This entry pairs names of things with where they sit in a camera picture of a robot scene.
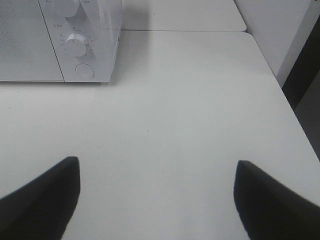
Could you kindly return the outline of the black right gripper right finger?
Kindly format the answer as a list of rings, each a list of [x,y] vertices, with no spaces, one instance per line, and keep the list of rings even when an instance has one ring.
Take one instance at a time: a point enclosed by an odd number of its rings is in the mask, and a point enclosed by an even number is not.
[[[320,238],[320,207],[248,160],[237,163],[233,198],[251,240]]]

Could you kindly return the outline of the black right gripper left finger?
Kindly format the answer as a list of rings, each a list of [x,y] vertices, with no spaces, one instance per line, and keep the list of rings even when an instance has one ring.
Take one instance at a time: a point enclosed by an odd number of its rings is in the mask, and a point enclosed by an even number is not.
[[[81,192],[80,163],[69,156],[0,199],[2,240],[60,240]]]

